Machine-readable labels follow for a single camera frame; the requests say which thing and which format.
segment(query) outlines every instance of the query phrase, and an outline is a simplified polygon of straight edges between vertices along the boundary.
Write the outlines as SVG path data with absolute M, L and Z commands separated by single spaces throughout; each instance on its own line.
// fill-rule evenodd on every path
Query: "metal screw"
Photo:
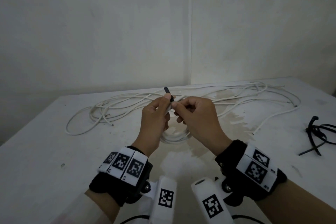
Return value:
M 227 184 L 224 185 L 223 190 L 224 190 L 226 193 L 230 193 L 230 192 L 231 192 L 231 188 L 230 188 Z

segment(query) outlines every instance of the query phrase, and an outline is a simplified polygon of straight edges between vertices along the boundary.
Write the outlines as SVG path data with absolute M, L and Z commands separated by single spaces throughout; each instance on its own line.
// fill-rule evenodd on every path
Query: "coiled white cable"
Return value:
M 221 117 L 227 113 L 229 113 L 230 111 L 232 111 L 236 106 L 241 105 L 241 104 L 246 104 L 246 103 L 250 103 L 252 101 L 255 100 L 262 100 L 262 101 L 271 101 L 271 102 L 278 102 L 278 103 L 289 103 L 292 105 L 291 109 L 285 110 L 285 111 L 281 111 L 281 112 L 277 112 L 274 113 L 270 116 L 268 116 L 267 118 L 265 118 L 262 123 L 252 132 L 252 134 L 255 134 L 265 123 L 268 119 L 270 119 L 271 117 L 277 116 L 277 115 L 281 115 L 284 113 L 288 113 L 288 112 L 292 112 L 296 109 L 298 109 L 301 105 L 301 100 L 298 96 L 296 96 L 295 94 L 285 90 L 282 86 L 271 86 L 271 85 L 267 85 L 263 82 L 251 82 L 251 83 L 247 83 L 247 84 L 242 84 L 242 85 L 235 85 L 235 86 L 225 86 L 225 85 L 214 85 L 214 86 L 200 86 L 200 87 L 186 87 L 186 88 L 171 88 L 170 91 L 183 91 L 183 90 L 197 90 L 197 89 L 204 89 L 204 88 L 209 88 L 209 87 L 224 87 L 224 89 L 220 89 L 220 90 L 215 90 L 212 92 L 209 92 L 205 95 L 203 95 L 202 97 L 206 97 L 207 95 L 213 94 L 213 93 L 217 93 L 220 91 L 224 91 L 224 90 L 230 90 L 230 89 L 241 89 L 237 94 L 235 94 L 232 97 L 227 97 L 227 98 L 221 98 L 221 99 L 213 99 L 211 97 L 208 97 L 210 99 L 212 99 L 212 102 L 215 105 L 232 105 L 232 107 L 227 108 L 224 112 L 218 114 L 218 117 Z M 254 90 L 256 92 L 254 93 L 250 93 L 250 94 L 246 94 L 246 95 L 242 95 L 243 92 L 245 92 L 246 90 Z M 126 93 L 126 94 L 120 94 L 117 96 L 113 96 L 109 99 L 103 100 L 101 102 L 99 102 L 98 104 L 94 105 L 94 106 L 90 106 L 90 107 L 85 107 L 81 110 L 79 110 L 78 112 L 76 112 L 71 118 L 70 120 L 67 122 L 66 126 L 65 126 L 65 132 L 69 135 L 72 136 L 77 136 L 77 135 L 81 135 L 84 134 L 88 131 L 90 131 L 91 129 L 93 129 L 95 126 L 97 126 L 99 123 L 108 123 L 110 125 L 113 125 L 112 122 L 115 120 L 119 120 L 122 117 L 128 115 L 130 112 L 139 109 L 139 108 L 143 108 L 146 105 L 149 104 L 149 102 L 151 102 L 154 98 L 151 98 L 151 96 L 163 96 L 163 94 L 161 94 L 160 92 L 162 92 L 162 90 L 157 90 L 155 92 L 152 93 Z M 275 99 L 266 99 L 266 98 L 260 98 L 258 97 L 261 93 L 263 92 L 271 92 L 271 93 L 275 93 L 281 96 L 284 96 L 285 98 L 288 99 L 288 101 L 280 101 L 280 100 L 275 100 Z M 292 96 L 294 96 L 297 100 L 298 100 L 298 104 L 295 104 L 294 101 L 288 97 L 287 95 L 285 95 L 284 93 L 290 94 Z M 174 95 L 176 95 L 177 99 L 182 99 L 184 97 L 188 97 L 187 95 L 183 95 L 181 93 L 174 93 Z M 128 105 L 120 105 L 122 102 L 127 101 L 129 99 L 140 99 L 139 101 L 132 103 L 132 104 L 128 104 Z M 232 103 L 232 102 L 227 102 L 228 100 L 232 100 L 232 99 L 237 99 L 238 101 L 236 103 Z M 71 122 L 71 120 L 78 115 L 79 113 L 88 110 L 89 111 L 89 118 L 91 120 L 94 121 L 94 124 L 86 129 L 83 132 L 80 133 L 71 133 L 68 130 L 68 126 L 69 123 Z M 109 111 L 111 110 L 115 110 L 115 109 L 124 109 L 125 111 L 123 113 L 120 114 L 115 114 L 112 115 L 111 113 L 109 113 Z M 179 133 L 174 133 L 174 134 L 168 134 L 167 132 L 163 132 L 162 137 L 161 137 L 161 141 L 164 143 L 168 143 L 168 144 L 179 144 L 185 140 L 187 140 L 189 137 L 191 137 L 188 129 L 186 128 L 184 131 L 179 132 Z

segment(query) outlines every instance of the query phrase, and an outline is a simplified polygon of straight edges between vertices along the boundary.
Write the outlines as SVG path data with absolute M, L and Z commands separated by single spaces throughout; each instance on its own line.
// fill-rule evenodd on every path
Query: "table surface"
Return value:
M 288 107 L 264 101 L 240 105 L 220 119 L 224 132 L 233 140 L 253 140 L 258 148 L 275 159 L 289 179 L 336 208 L 336 146 L 322 146 L 322 156 L 317 156 L 315 152 L 297 155 L 311 147 L 305 128 L 312 116 L 320 117 L 316 124 L 336 124 L 336 98 L 296 78 L 260 81 L 284 85 L 300 97 L 302 106 L 294 112 L 271 118 L 260 131 L 251 136 L 249 131 L 256 128 L 265 117 Z M 227 82 L 207 85 L 236 84 Z M 0 223 L 51 222 L 88 188 L 97 167 L 111 149 L 130 145 L 140 129 L 141 110 L 138 109 L 113 122 L 114 126 L 99 124 L 88 133 L 69 136 L 64 128 L 74 113 L 114 95 L 154 90 L 157 89 L 60 97 L 3 144 L 0 147 Z M 214 88 L 186 90 L 183 93 L 200 96 L 211 90 Z M 233 95 L 232 90 L 221 92 L 216 97 L 230 95 Z M 264 92 L 263 96 L 274 97 L 274 94 Z M 88 113 L 85 112 L 73 120 L 69 129 L 80 131 L 90 124 Z M 170 129 L 178 130 L 179 126 L 172 118 Z M 333 140 L 332 133 L 327 135 Z M 160 143 L 149 160 L 153 164 L 151 181 L 166 175 L 178 182 L 174 223 L 204 223 L 190 185 L 204 176 L 213 179 L 221 175 L 214 155 L 191 138 L 179 145 Z M 136 204 L 124 206 L 116 223 L 144 213 L 147 210 L 144 205 L 141 199 Z M 241 206 L 229 207 L 229 210 L 232 214 L 246 214 L 269 223 L 248 198 Z

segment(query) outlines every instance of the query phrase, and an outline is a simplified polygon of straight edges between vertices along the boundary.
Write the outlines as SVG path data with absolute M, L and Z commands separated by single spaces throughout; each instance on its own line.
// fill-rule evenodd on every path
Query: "black cable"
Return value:
M 132 218 L 129 218 L 129 219 L 123 221 L 123 222 L 120 223 L 120 224 L 125 224 L 126 222 L 129 222 L 129 221 L 131 221 L 131 220 L 135 220 L 135 219 L 138 219 L 138 218 L 142 218 L 142 219 L 147 219 L 147 220 L 149 220 L 149 215 L 137 215 L 137 216 L 134 216 L 134 217 L 132 217 Z
M 255 218 L 252 218 L 252 217 L 246 216 L 246 215 L 232 215 L 231 217 L 232 217 L 233 220 L 234 219 L 238 219 L 238 218 L 243 218 L 243 219 L 253 220 L 253 221 L 255 221 L 255 222 L 259 223 L 259 224 L 265 224 L 265 223 L 263 223 L 260 220 L 257 220 Z
M 317 148 L 319 148 L 320 146 L 324 145 L 325 143 L 336 145 L 336 143 L 333 143 L 333 142 L 331 142 L 331 141 L 328 141 L 328 140 L 327 140 L 327 136 L 326 136 L 323 132 L 321 132 L 321 130 L 320 130 L 320 129 L 325 129 L 325 130 L 328 130 L 328 131 L 330 131 L 330 132 L 336 133 L 336 130 L 331 129 L 331 128 L 328 128 L 328 127 L 336 128 L 336 126 L 334 126 L 334 125 L 330 125 L 330 124 L 313 125 L 314 121 L 315 121 L 315 120 L 318 120 L 318 119 L 319 119 L 319 118 L 318 118 L 317 116 L 313 116 L 313 118 L 310 120 L 310 122 L 309 122 L 309 124 L 308 124 L 308 128 L 306 128 L 306 132 L 307 132 L 307 134 L 308 134 L 308 138 L 309 138 L 310 144 L 312 145 L 312 148 L 309 149 L 309 150 L 306 150 L 306 151 L 304 151 L 304 152 L 301 152 L 301 153 L 299 154 L 299 156 L 301 156 L 301 155 L 303 155 L 303 154 L 306 154 L 306 153 L 308 153 L 308 152 L 310 152 L 310 151 L 313 151 L 313 150 L 316 151 L 317 155 L 322 156 L 321 153 L 320 153 L 320 151 L 319 151 Z M 323 143 L 321 143 L 321 144 L 319 144 L 319 145 L 315 145 L 315 142 L 314 142 L 314 140 L 313 140 L 312 133 L 313 133 L 316 137 L 320 138 L 320 139 L 323 141 Z

